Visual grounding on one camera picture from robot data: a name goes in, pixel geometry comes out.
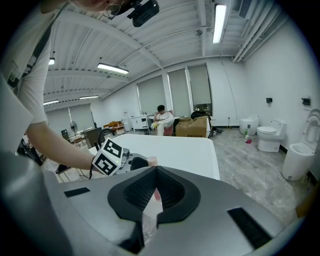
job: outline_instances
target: toilet bowl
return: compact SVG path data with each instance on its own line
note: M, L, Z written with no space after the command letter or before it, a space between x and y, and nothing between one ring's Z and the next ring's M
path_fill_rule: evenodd
M288 181L299 180L316 160L320 139L320 110L314 109L306 120L299 143L289 146L282 167L282 176Z
M256 114L250 115L248 118L240 119L240 133L245 134L248 130L248 135L255 135L259 126L259 116Z
M264 152L279 152L280 141L286 136L287 124L280 119L271 121L270 126L257 128L259 138L258 150Z

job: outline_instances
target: fluorescent light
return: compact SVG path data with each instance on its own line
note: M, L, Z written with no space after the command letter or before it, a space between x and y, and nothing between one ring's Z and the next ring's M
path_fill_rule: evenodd
M46 106L46 105L49 105L49 104L53 104L53 103L58 103L59 102L59 100L53 100L53 101L48 101L48 102L45 102L45 103L43 103L43 105L44 106Z
M110 71L118 72L118 73L125 74L125 75L129 73L128 70L125 70L125 69L122 69L122 68L119 68L116 66L103 64L103 63L99 63L98 68L103 69L103 70L110 70Z
M49 65L55 64L55 58L50 58L49 59Z
M219 4L215 7L215 22L214 22L214 34L213 34L214 44L218 44L220 42L222 29L224 28L226 9L227 7L222 4Z
M80 97L79 100L85 100L85 99L96 99L99 98L99 96L86 96L86 97Z

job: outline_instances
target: pink chair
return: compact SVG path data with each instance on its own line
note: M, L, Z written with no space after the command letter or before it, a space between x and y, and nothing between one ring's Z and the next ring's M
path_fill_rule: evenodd
M154 117L153 117L153 121L154 121L154 122L157 121L157 115L158 115L158 114L159 114L159 112L156 112L156 113L154 114ZM164 129L163 135L164 135L164 136L171 136L173 132L174 132L174 125L171 125L170 127Z

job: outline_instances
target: white pants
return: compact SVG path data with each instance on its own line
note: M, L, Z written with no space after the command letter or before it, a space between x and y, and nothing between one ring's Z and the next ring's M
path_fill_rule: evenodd
M174 118L168 118L166 120L161 120L157 123L157 135L163 136L165 133L165 128L169 128L174 124L175 119Z

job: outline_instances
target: roller shade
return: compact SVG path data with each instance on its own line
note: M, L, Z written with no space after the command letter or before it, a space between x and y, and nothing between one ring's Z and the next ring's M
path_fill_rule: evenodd
M210 104L211 93L207 68L205 65L188 67L193 105Z
M186 71L180 69L169 73L173 112L175 117L190 117L190 101Z
M75 121L78 131L94 128L90 104L69 107L72 121Z
M166 105L162 76L157 76L137 85L142 112L155 113L159 105Z
M51 130L62 137L61 131L67 130L69 137L75 135L70 128L70 116L68 108L62 108L46 112L47 122Z

